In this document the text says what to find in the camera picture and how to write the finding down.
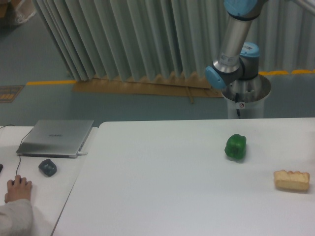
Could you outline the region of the person's hand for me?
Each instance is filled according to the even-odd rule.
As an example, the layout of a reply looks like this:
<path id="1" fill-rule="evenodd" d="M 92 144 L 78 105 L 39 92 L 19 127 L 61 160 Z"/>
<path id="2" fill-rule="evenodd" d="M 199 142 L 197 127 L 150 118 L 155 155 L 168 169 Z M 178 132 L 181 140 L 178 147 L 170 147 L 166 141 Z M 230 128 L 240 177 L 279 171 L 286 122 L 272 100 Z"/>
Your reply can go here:
<path id="1" fill-rule="evenodd" d="M 4 196 L 4 202 L 14 202 L 18 200 L 31 201 L 32 182 L 27 180 L 26 177 L 21 177 L 22 183 L 15 183 L 12 185 L 13 180 L 7 182 L 7 193 Z"/>

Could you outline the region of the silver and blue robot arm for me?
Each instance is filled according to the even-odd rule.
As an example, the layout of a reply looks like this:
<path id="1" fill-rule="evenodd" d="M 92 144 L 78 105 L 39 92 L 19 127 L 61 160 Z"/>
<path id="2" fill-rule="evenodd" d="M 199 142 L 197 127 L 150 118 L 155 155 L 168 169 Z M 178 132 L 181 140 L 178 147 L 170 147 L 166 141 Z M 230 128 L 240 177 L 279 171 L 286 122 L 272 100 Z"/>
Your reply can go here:
<path id="1" fill-rule="evenodd" d="M 223 89 L 239 79 L 257 76 L 259 64 L 265 70 L 314 69 L 315 13 L 313 0 L 226 0 L 226 32 L 218 55 L 205 69 L 207 81 Z M 267 22 L 258 44 L 247 43 L 251 24 L 266 8 Z"/>

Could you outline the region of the white sleeved forearm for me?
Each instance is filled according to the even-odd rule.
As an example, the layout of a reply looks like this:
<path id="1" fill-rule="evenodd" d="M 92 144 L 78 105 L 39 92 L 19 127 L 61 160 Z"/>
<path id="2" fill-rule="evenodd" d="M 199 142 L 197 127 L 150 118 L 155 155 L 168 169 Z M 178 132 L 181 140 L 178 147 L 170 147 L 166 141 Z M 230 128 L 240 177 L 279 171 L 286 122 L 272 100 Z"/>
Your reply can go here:
<path id="1" fill-rule="evenodd" d="M 33 224 L 30 200 L 20 199 L 0 207 L 1 236 L 29 236 Z"/>

